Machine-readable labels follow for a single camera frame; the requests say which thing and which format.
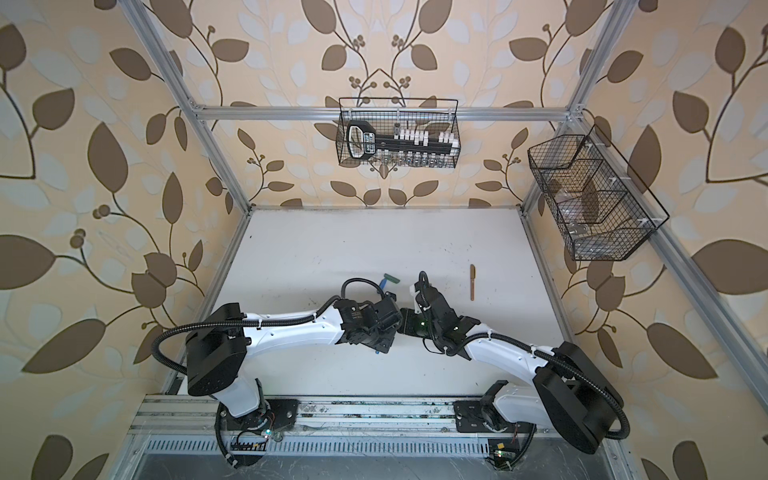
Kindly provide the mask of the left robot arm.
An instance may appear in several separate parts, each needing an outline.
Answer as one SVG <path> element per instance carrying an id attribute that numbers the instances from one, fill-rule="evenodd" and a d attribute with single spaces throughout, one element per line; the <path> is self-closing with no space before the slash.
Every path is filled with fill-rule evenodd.
<path id="1" fill-rule="evenodd" d="M 224 420 L 265 440 L 277 422 L 260 380 L 243 372 L 248 360 L 288 348 L 336 344 L 363 345 L 386 354 L 403 321 L 394 294 L 371 280 L 351 278 L 315 311 L 256 314 L 243 311 L 237 302 L 224 304 L 203 322 L 159 334 L 151 355 L 187 378 L 191 396 L 218 402 L 216 445 L 229 466 L 238 469 L 246 460 L 225 442 Z"/>

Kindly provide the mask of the brown pen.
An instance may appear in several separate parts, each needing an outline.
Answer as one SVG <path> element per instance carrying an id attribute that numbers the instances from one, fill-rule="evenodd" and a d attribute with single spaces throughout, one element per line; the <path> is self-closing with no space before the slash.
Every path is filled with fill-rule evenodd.
<path id="1" fill-rule="evenodd" d="M 475 301 L 475 285 L 476 285 L 476 266 L 470 264 L 469 277 L 470 277 L 470 301 Z"/>

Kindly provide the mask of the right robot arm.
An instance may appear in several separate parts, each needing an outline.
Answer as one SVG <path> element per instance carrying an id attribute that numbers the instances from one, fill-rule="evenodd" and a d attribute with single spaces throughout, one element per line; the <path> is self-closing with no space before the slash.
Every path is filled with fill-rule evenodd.
<path id="1" fill-rule="evenodd" d="M 577 345 L 568 341 L 554 348 L 531 345 L 458 315 L 426 272 L 419 273 L 410 291 L 415 306 L 402 312 L 403 334 L 431 342 L 433 354 L 494 366 L 535 390 L 534 397 L 520 397 L 509 381 L 498 380 L 480 399 L 455 406 L 461 432 L 526 432 L 522 444 L 510 453 L 492 453 L 495 468 L 513 469 L 540 426 L 554 429 L 586 454 L 595 453 L 605 439 L 629 437 L 631 426 L 621 395 Z"/>

